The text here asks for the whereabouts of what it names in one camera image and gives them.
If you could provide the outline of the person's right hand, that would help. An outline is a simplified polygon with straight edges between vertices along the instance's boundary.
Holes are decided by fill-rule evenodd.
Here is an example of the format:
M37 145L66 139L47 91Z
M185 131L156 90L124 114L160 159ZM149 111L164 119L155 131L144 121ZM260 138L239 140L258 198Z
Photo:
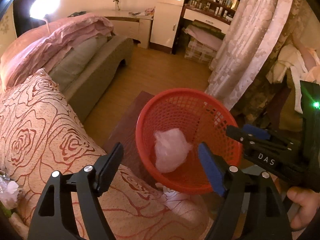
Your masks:
M300 206L290 222L291 228L295 231L306 228L319 209L319 193L300 187L291 187L287 191L287 197Z

